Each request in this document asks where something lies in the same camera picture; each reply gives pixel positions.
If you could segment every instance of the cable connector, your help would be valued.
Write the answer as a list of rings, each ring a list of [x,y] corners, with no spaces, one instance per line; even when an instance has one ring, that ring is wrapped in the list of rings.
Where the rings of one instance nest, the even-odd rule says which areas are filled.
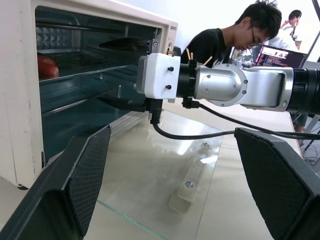
[[[193,101],[191,97],[184,97],[182,106],[186,109],[198,109],[200,108],[200,102]]]

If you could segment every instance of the desk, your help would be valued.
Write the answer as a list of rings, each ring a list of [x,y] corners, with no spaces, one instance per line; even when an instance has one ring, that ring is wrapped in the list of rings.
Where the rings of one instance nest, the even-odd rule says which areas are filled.
[[[205,100],[202,100],[201,103],[219,113],[249,124],[273,131],[293,131],[288,112],[252,110],[240,105],[217,107]],[[236,127],[241,127],[202,109],[184,109],[181,106],[180,99],[175,104],[165,103],[163,108],[221,130],[233,130]],[[286,140],[300,154],[297,140]],[[237,142],[232,135],[223,137],[196,239],[273,239],[252,198],[242,167]]]
[[[293,131],[290,115],[287,112],[259,111],[238,105],[222,108],[207,101],[201,102],[220,113],[249,124],[274,131]],[[184,109],[179,99],[175,104],[164,103],[163,108],[221,130],[233,130],[239,127],[235,123],[220,119],[202,109]],[[297,153],[300,153],[296,140],[288,139],[288,143]],[[0,191],[1,228],[26,192],[18,190],[3,179],[0,180]],[[97,204],[85,239],[155,240],[157,238],[108,208]],[[252,198],[237,142],[232,135],[223,137],[196,239],[272,240]]]

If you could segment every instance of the toaster oven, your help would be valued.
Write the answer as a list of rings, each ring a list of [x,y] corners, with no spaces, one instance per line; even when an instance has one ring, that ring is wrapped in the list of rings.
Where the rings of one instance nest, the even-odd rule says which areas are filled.
[[[73,136],[137,114],[97,96],[142,102],[139,58],[171,55],[178,25],[114,0],[10,0],[0,6],[0,176],[29,188]],[[58,74],[40,74],[46,69],[39,58],[51,61]]]

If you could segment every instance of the boy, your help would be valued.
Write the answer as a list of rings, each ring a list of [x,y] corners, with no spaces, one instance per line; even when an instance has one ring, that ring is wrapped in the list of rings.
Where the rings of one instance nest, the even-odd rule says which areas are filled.
[[[302,40],[299,38],[297,26],[299,25],[299,20],[302,16],[302,12],[300,10],[294,10],[290,13],[289,19],[284,21],[281,26],[281,29],[291,36],[295,45],[298,49],[300,49],[300,45]]]
[[[222,63],[224,58],[229,59],[227,48],[251,49],[267,39],[274,38],[279,31],[282,14],[277,5],[267,0],[251,4],[246,8],[234,25],[224,29],[207,29],[193,38],[187,48],[193,53],[193,58],[199,63],[205,63],[212,68],[213,65]],[[189,61],[186,50],[181,55],[181,63]]]

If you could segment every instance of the textured black pad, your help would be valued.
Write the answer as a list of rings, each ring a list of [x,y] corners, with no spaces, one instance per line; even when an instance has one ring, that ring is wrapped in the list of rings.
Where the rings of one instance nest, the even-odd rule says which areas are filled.
[[[284,140],[235,131],[245,176],[275,240],[320,240],[320,178]]]
[[[104,176],[110,137],[108,130],[104,129],[88,140],[67,184],[75,221],[82,236],[88,231]]]
[[[0,240],[82,240],[100,191],[110,126],[73,137],[39,175]]]

